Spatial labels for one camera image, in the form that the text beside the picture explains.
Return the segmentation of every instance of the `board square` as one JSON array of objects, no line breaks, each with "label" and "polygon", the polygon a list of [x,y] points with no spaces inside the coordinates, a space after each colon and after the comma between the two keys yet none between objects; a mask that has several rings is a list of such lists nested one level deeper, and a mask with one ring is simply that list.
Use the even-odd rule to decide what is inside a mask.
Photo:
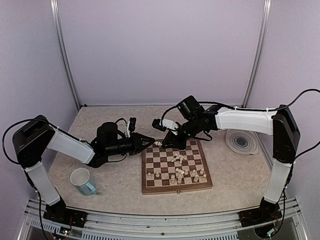
[{"label": "board square", "polygon": [[167,157],[167,153],[166,153],[166,152],[160,152],[160,157],[161,157],[161,158],[162,158],[162,157],[166,158],[166,157]]},{"label": "board square", "polygon": [[162,167],[161,168],[161,173],[168,173],[168,172],[169,172],[169,170],[168,170],[167,167]]},{"label": "board square", "polygon": [[155,181],[154,180],[147,180],[146,181],[146,186],[147,187],[154,187],[155,186]]},{"label": "board square", "polygon": [[160,162],[154,162],[153,163],[154,168],[160,168]]},{"label": "board square", "polygon": [[169,179],[163,179],[162,180],[162,186],[170,186],[170,180]]},{"label": "board square", "polygon": [[174,162],[168,161],[167,163],[168,163],[168,167],[174,167],[174,166],[175,166],[175,163],[174,163]]},{"label": "board square", "polygon": [[195,165],[200,165],[200,164],[202,164],[202,161],[201,161],[201,159],[197,159],[197,160],[194,160],[194,163],[195,163]]},{"label": "board square", "polygon": [[161,168],[167,168],[168,167],[168,163],[167,162],[160,162],[160,167]]},{"label": "board square", "polygon": [[[171,162],[175,153],[187,156],[187,160],[183,160],[182,164],[179,163],[179,160]],[[205,190],[213,186],[208,164],[199,140],[187,140],[185,150],[176,148],[163,149],[153,144],[142,152],[141,162],[141,189],[144,195]],[[188,169],[189,171],[188,174],[183,176],[181,183],[177,183],[179,173],[176,172],[176,168],[184,171]],[[202,168],[207,175],[205,180],[202,180],[202,174],[200,174]],[[196,170],[199,175],[198,182],[194,182],[194,176],[191,175],[193,170]],[[170,181],[171,175],[176,176],[174,183]]]}]

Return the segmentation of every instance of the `white wall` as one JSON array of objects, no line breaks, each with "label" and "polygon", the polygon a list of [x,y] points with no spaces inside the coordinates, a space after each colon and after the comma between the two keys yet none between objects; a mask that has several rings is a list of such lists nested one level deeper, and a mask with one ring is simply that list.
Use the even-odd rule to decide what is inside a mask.
[{"label": "white wall", "polygon": [[[250,107],[288,104],[307,88],[320,89],[320,2],[272,1]],[[320,140],[320,94],[307,93],[290,109],[301,131],[298,153]],[[272,138],[264,136],[272,153]],[[320,147],[301,156],[288,192],[296,197],[312,240],[320,239]]]},{"label": "white wall", "polygon": [[59,0],[83,104],[241,104],[264,0]]},{"label": "white wall", "polygon": [[[1,137],[14,122],[38,114],[68,129],[76,114],[48,0],[0,1],[0,114]],[[8,135],[6,146],[16,159],[13,132]],[[45,165],[50,165],[53,156],[53,152],[45,155]],[[10,163],[1,149],[1,239],[14,239],[33,194],[22,169]]]}]

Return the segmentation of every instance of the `chess pawn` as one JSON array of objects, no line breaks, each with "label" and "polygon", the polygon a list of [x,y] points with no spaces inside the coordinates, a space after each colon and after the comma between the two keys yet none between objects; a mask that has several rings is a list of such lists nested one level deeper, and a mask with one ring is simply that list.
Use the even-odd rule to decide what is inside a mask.
[{"label": "chess pawn", "polygon": [[172,184],[174,184],[176,182],[176,176],[175,175],[171,175],[170,181],[171,181]]}]

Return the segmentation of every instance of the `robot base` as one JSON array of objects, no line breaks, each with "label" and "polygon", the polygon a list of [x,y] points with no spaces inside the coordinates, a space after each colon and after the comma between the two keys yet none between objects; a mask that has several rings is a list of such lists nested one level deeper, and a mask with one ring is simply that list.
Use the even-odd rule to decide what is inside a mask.
[{"label": "robot base", "polygon": [[61,198],[56,204],[45,207],[43,218],[60,224],[83,228],[87,215],[88,213],[85,211],[66,208],[65,202]]},{"label": "robot base", "polygon": [[272,204],[262,198],[259,207],[239,212],[239,218],[241,226],[248,227],[281,219],[282,213],[278,203]]}]

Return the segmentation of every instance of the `metal frame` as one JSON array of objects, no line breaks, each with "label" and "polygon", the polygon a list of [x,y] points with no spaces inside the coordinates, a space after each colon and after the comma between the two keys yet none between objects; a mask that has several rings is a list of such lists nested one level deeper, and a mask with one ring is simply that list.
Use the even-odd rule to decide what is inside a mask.
[{"label": "metal frame", "polygon": [[65,73],[66,73],[67,82],[71,91],[71,95],[72,95],[75,107],[77,111],[79,111],[81,108],[81,102],[80,102],[79,94],[77,92],[77,88],[74,82],[74,78],[71,73],[71,68],[68,60],[67,50],[66,50],[65,41],[64,41],[64,35],[63,35],[61,21],[60,21],[58,0],[50,0],[50,6],[51,6],[53,22],[55,26],[55,32],[58,38],[59,49],[60,49],[60,53],[61,53],[61,57],[62,57],[62,61],[63,61]]},{"label": "metal frame", "polygon": [[266,38],[267,33],[267,26],[269,21],[269,15],[270,15],[270,8],[271,8],[271,0],[264,0],[264,8],[263,8],[263,14],[262,14],[262,22],[260,27],[260,33],[258,38],[258,45],[255,52],[254,62],[250,74],[249,84],[246,89],[246,93],[242,102],[242,107],[246,108],[249,104],[250,97],[252,95],[252,91],[254,89],[255,81],[257,78],[257,72],[259,69],[259,64],[262,56],[262,51],[264,47],[264,42]]},{"label": "metal frame", "polygon": [[[283,210],[283,201],[279,202]],[[46,204],[41,203],[42,214]],[[30,199],[21,221],[18,240],[27,239],[30,227],[40,229],[39,201]],[[238,239],[238,231],[257,228],[268,223],[241,227],[240,210],[192,215],[131,215],[86,210],[88,213],[84,228],[73,227],[72,232],[78,237],[72,239],[87,240],[138,240],[167,239],[183,240]],[[295,198],[286,200],[285,218],[293,218],[299,240],[308,240],[304,220]],[[68,227],[42,219],[44,229],[53,233],[60,227]]]}]

